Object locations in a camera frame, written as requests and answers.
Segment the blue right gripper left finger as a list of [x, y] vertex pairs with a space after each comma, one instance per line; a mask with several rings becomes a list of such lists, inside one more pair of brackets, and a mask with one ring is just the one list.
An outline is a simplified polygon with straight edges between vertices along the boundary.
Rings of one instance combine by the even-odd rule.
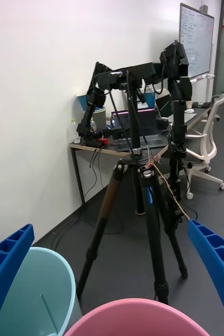
[[34, 239], [33, 226], [27, 224], [0, 242], [0, 310]]

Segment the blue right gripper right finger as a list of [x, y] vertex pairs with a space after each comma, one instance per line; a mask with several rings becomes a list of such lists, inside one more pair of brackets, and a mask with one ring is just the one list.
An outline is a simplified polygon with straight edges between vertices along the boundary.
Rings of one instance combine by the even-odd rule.
[[195, 220], [189, 221], [187, 235], [201, 257], [224, 307], [224, 239]]

